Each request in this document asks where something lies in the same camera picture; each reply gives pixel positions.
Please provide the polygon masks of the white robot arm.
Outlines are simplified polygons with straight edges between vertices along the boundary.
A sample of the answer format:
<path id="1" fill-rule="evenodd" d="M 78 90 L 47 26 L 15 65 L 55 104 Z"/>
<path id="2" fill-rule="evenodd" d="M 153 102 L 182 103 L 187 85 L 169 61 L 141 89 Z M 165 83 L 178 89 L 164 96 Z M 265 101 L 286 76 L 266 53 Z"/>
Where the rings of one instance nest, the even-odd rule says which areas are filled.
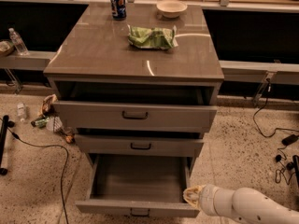
<path id="1" fill-rule="evenodd" d="M 299 212 L 250 188 L 223 189 L 207 184 L 183 191 L 184 200 L 211 217 L 227 217 L 240 224 L 299 224 Z"/>

